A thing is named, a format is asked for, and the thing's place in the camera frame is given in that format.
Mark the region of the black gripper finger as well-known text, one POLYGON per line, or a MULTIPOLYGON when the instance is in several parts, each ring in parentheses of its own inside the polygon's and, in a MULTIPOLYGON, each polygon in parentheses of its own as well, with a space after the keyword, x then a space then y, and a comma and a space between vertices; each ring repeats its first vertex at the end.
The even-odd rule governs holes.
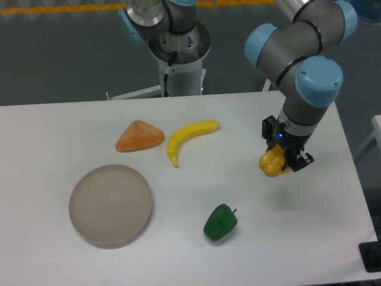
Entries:
POLYGON ((287 166, 293 171, 297 172, 314 161, 314 158, 309 153, 305 153, 300 151, 300 153, 296 156, 294 160, 291 160, 287 163, 287 166))
POLYGON ((261 136, 265 140, 278 139, 277 133, 278 120, 274 116, 268 116, 262 121, 261 136))

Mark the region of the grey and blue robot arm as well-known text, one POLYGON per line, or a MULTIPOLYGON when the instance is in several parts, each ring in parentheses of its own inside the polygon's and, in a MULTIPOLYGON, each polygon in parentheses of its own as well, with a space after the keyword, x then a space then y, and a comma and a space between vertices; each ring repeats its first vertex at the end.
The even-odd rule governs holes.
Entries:
MULTIPOLYGON (((260 169, 269 177, 297 172, 313 162, 305 144, 343 83, 340 66, 321 53, 357 28, 357 14, 346 1, 277 1, 277 6, 292 24, 283 30, 258 26, 243 49, 285 96, 279 115, 261 124, 267 150, 260 169)), ((119 17, 135 42, 148 43, 158 63, 163 97, 201 93, 202 61, 211 39, 196 20, 195 1, 127 1, 119 17)))

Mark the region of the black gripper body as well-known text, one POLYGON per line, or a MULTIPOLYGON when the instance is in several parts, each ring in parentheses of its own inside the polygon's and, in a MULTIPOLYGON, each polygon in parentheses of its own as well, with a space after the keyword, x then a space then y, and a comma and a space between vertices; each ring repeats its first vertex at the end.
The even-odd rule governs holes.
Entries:
POLYGON ((277 130, 277 133, 278 139, 267 140, 267 151, 279 145, 284 150, 285 162, 287 163, 294 160, 300 151, 304 152, 304 146, 312 135, 312 133, 303 136, 293 135, 283 129, 277 130))

